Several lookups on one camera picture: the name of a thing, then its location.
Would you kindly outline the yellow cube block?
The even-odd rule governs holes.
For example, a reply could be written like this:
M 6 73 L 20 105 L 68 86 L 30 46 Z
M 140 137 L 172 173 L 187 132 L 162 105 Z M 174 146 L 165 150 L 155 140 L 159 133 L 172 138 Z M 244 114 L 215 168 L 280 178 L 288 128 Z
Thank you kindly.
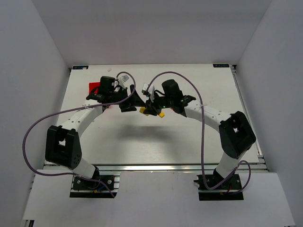
M 159 114 L 159 117 L 160 118 L 163 118 L 165 116 L 165 114 L 163 113 L 163 112 L 161 112 L 160 114 Z

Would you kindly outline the red plastic bin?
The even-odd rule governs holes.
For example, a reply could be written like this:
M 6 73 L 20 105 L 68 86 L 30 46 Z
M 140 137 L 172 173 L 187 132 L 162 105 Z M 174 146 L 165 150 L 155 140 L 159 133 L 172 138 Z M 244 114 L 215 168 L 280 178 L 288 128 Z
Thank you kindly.
M 89 94 L 97 94 L 100 87 L 100 82 L 89 83 Z

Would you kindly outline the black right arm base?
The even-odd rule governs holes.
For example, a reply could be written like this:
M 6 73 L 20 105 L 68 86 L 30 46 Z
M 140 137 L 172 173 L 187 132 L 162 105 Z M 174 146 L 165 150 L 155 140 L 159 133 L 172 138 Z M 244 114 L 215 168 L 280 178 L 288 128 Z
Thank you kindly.
M 198 186 L 200 201 L 243 201 L 243 192 L 237 192 L 242 188 L 240 176 L 234 174 L 230 179 L 213 190 L 205 187 L 202 175 L 197 175 L 193 181 Z

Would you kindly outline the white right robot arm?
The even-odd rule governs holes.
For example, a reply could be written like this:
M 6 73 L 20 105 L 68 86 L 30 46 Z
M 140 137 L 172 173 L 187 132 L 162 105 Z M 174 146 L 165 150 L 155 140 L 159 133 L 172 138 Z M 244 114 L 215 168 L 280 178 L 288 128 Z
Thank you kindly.
M 195 97 L 184 95 L 178 83 L 169 79 L 162 83 L 163 93 L 157 94 L 154 86 L 145 83 L 142 93 L 148 97 L 145 115 L 159 115 L 162 110 L 171 108 L 184 117 L 204 122 L 220 135 L 222 158 L 214 170 L 214 181 L 219 183 L 237 166 L 240 159 L 256 142 L 256 136 L 243 112 L 225 113 L 209 106 L 203 106 Z

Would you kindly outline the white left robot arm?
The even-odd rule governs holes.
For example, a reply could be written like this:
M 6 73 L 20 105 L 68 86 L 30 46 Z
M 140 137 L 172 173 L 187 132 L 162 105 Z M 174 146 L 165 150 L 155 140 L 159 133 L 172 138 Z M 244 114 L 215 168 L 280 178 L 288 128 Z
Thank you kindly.
M 144 106 L 135 90 L 135 84 L 125 84 L 132 79 L 131 74 L 120 72 L 116 77 L 102 76 L 98 87 L 93 88 L 81 109 L 58 126 L 47 130 L 45 159 L 63 166 L 75 175 L 97 180 L 98 168 L 82 156 L 80 138 L 94 120 L 111 105 L 118 105 L 122 112 L 136 111 Z

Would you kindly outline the yellow long block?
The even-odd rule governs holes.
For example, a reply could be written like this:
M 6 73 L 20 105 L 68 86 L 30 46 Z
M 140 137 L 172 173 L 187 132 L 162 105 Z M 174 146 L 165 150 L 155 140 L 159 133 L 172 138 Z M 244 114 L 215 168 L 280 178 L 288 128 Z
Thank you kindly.
M 145 110 L 146 110 L 145 107 L 141 107 L 140 110 L 139 110 L 139 112 L 142 113 L 142 114 L 144 114 L 145 116 L 149 116 L 148 113 L 145 113 L 145 112 L 144 112 Z

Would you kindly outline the blue right corner label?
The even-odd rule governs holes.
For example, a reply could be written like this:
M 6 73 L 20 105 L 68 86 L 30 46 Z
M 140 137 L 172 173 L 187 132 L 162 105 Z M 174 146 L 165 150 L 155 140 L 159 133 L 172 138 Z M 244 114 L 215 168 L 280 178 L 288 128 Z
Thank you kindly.
M 213 64 L 214 68 L 229 68 L 229 64 L 223 64 L 223 63 L 214 63 Z

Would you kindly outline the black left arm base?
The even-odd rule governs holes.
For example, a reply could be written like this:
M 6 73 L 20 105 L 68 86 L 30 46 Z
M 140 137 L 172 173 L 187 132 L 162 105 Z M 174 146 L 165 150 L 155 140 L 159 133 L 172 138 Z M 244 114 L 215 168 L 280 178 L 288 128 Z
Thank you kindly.
M 119 189 L 120 173 L 118 172 L 101 172 L 99 180 L 107 188 L 98 182 L 90 182 L 80 177 L 73 177 L 70 190 L 70 198 L 87 198 L 87 199 L 113 199 L 111 193 L 116 196 Z

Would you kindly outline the blue corner label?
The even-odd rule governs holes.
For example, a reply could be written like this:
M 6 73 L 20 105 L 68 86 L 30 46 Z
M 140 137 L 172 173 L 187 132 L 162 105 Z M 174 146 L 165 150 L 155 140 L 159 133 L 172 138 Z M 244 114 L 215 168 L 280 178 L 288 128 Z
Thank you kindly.
M 89 67 L 87 65 L 73 66 L 72 70 L 87 70 Z
M 214 63 L 213 64 L 214 68 L 229 68 L 229 64 L 223 64 L 223 63 Z

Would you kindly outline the blue left corner label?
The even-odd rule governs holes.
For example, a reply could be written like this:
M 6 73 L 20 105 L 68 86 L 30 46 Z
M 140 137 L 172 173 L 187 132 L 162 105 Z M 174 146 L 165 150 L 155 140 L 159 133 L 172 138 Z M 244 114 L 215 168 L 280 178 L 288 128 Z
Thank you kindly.
M 73 66 L 72 70 L 87 70 L 89 67 L 87 65 Z

